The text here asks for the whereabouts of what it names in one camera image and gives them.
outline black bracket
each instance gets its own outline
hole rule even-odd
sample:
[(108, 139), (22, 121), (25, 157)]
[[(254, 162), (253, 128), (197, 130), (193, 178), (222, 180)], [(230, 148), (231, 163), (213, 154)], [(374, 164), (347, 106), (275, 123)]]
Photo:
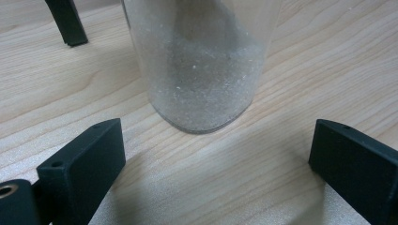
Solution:
[(0, 224), (88, 224), (126, 164), (120, 119), (96, 124), (37, 167), (0, 184)]
[(371, 224), (398, 224), (396, 150), (352, 127), (318, 120), (309, 163)]
[(88, 42), (73, 0), (45, 0), (64, 42), (70, 47)]

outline black clamp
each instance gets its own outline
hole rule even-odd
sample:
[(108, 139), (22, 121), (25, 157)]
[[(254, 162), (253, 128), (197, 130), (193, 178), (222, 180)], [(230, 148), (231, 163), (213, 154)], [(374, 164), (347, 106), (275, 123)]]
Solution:
[(371, 224), (398, 224), (397, 151), (352, 127), (318, 120), (309, 163)]
[(73, 0), (45, 0), (64, 42), (70, 47), (88, 42)]
[(125, 164), (120, 119), (96, 124), (41, 163), (33, 186), (0, 184), (0, 224), (88, 224)]

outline white powder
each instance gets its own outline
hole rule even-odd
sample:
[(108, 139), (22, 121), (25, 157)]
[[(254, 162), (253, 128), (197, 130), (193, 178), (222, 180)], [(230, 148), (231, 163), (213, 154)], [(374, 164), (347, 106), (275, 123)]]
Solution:
[(131, 35), (154, 108), (203, 133), (251, 103), (264, 66), (255, 41), (221, 0), (126, 0)]

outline wooden table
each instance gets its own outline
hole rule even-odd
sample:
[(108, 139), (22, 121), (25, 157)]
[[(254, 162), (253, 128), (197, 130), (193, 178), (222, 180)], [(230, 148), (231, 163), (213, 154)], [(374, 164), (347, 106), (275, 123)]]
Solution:
[(148, 103), (120, 4), (76, 5), (71, 49), (44, 1), (0, 3), (0, 181), (121, 117), (128, 162), (92, 224), (366, 224), (307, 160), (317, 118), (398, 148), (398, 1), (285, 0), (252, 106), (201, 136)]

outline screw hole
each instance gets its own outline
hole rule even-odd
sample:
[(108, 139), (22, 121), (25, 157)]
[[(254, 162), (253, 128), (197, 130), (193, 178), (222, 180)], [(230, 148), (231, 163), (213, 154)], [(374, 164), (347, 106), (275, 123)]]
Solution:
[(17, 190), (18, 186), (16, 185), (6, 185), (0, 187), (0, 199), (6, 198), (6, 196), (11, 195)]
[(51, 164), (51, 166), (52, 167), (60, 167), (60, 166), (62, 166), (62, 161), (56, 161), (56, 162), (53, 162), (53, 164)]

